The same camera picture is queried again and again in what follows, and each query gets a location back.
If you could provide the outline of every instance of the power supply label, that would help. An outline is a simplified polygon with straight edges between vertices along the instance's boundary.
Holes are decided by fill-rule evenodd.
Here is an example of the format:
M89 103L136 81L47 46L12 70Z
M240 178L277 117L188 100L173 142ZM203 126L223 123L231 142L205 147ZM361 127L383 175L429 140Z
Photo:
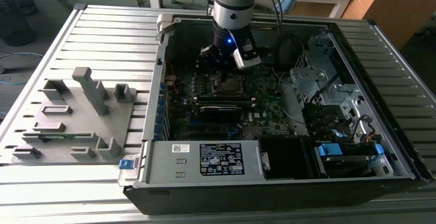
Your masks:
M200 144L200 173L204 176L243 175L240 143Z

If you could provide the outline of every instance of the wooden cabinet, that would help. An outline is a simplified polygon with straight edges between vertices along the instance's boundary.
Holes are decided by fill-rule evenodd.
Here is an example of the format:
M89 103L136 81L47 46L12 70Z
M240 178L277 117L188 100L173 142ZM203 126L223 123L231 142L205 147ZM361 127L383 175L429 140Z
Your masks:
M436 0L353 0L343 18L372 19L397 49L436 10Z

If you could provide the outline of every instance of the cable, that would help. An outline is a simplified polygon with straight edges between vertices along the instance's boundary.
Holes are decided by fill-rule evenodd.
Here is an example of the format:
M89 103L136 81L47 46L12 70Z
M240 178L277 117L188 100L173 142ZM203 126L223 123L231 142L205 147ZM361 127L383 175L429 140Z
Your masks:
M0 81L0 84L5 84L5 85L24 85L27 82L21 82L21 83L8 83L4 81Z
M371 133L368 133L360 143L369 142L371 137L376 134L376 129L372 127L371 122L368 122L368 127L371 128Z
M295 120L292 117L291 117L291 115L288 114L288 112L284 110L284 113L285 113L285 115L288 116L288 118L293 121L293 122L296 122L296 123L300 123L300 124L303 124L303 125L305 125L305 123L303 123L303 122L300 122L300 121L297 121L297 120Z
M7 53L7 54L13 54L13 53L11 53L11 52L5 52L5 51L3 51L3 50L0 50L0 52Z
M191 3L189 3L189 5L184 6L183 8L189 7L192 5L193 1L196 1L196 0L192 0Z
M1 56L0 59L4 58L4 57L12 56L12 55L31 55L31 56L33 55L33 56L39 56L40 58L44 57L41 54L37 54L37 53L32 53L32 52L19 52L19 53L9 53L9 54Z
M277 73L276 73L275 70L273 70L273 67L271 68L271 70L272 70L272 72L273 72L273 75L277 77L277 79L280 79Z
M280 83L281 83L281 78L284 77L285 74L289 74L289 73L284 73L280 78L279 78L279 84L277 84L277 91L280 91Z
M13 56L13 55L32 55L32 56L39 56L41 59L44 58L44 56L41 54L37 54L37 53L32 53L32 52L19 52L19 53L9 53L4 56L0 57L4 58L4 57L8 57L8 56ZM0 84L5 84L5 85L24 85L27 82L20 82L20 83L9 83L9 82L4 82L4 81L0 81Z
M275 3L275 0L271 0L272 1L272 5L273 5L273 9L275 9L275 18L276 18L276 26L272 26L272 27L257 27L257 28L252 28L252 29L257 29L257 30L273 30L276 28L280 27L281 25L281 19L280 19L280 16L279 16L279 10L277 10L277 6L276 6L276 3Z
M291 32L284 33L283 35L280 35L279 40L277 40L277 42L275 44L273 51L272 51L273 61L275 61L276 65L280 65L280 63L281 63L280 49L281 49L281 46L283 46L287 39L289 39L292 41L293 45L299 44L301 46L301 55L305 55L305 53L304 53L304 51L305 51L304 41L293 33L291 33Z
M324 92L324 90L333 84L335 80L339 78L339 74L335 74L335 76L331 78L331 80L325 83L323 88L315 93L315 95L308 100L308 103L312 103L315 98Z
M283 9L283 7L281 7L281 2L280 2L280 0L277 0L277 5L279 5L279 9L280 9L280 24L279 25L281 25L281 23L283 23L283 21L284 21L284 9Z
M356 134L356 131L357 131L357 127L359 127L359 123L360 121L369 117L367 114L363 114L359 118L357 118L357 121L355 123L355 126L353 126L353 130L352 130L352 133L351 133L351 136L349 136L349 141L352 142L353 141L353 138L355 138L355 134Z

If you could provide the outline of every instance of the metal slatted table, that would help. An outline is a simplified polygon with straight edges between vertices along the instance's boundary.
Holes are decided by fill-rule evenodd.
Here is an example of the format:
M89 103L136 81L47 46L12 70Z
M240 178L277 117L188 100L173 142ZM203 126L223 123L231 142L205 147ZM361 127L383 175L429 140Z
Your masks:
M201 11L87 6L73 10L47 55L25 85L1 127L0 148L23 143L20 133L33 125L32 116L45 99L36 87L45 79L67 79L75 67L93 69L92 78L105 87L127 83L139 90L127 137L127 153L139 151L147 110L149 81L157 44L155 23L159 14L204 14ZM289 19L319 21L320 18ZM335 22L385 102L419 149L431 171L436 171L436 99L377 26L363 20ZM8 162L5 155L0 163ZM344 208L305 209L292 212L251 212L216 215L145 216L125 198L117 185L116 165L41 165L0 167L1 223L88 223L119 221L236 221L283 218L332 218L388 213L389 220L404 212L436 210L435 184L409 193L384 196L367 204Z

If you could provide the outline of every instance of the white sticker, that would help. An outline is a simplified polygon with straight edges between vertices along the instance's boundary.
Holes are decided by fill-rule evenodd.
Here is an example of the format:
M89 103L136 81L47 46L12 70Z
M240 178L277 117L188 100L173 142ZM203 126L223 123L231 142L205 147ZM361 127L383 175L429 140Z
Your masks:
M172 152L173 153L188 153L189 152L189 144L172 144Z

